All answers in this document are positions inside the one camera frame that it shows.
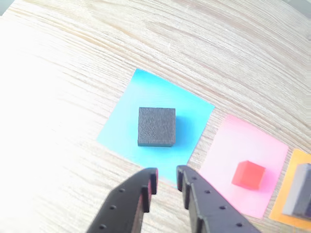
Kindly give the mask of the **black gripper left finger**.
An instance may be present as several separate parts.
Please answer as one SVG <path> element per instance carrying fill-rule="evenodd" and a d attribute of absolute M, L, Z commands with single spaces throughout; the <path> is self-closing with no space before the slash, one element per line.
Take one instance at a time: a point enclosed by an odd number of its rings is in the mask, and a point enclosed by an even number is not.
<path fill-rule="evenodd" d="M 150 211 L 152 195 L 157 193 L 158 169 L 145 168 L 107 195 L 89 226 L 88 233 L 139 233 L 143 215 Z"/>

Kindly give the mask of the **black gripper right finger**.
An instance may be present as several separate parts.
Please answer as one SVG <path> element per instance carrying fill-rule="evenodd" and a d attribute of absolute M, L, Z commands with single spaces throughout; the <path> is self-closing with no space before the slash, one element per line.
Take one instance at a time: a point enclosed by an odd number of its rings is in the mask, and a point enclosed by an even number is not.
<path fill-rule="evenodd" d="M 189 211 L 192 233 L 259 233 L 198 172 L 186 165 L 177 166 L 177 188 Z"/>

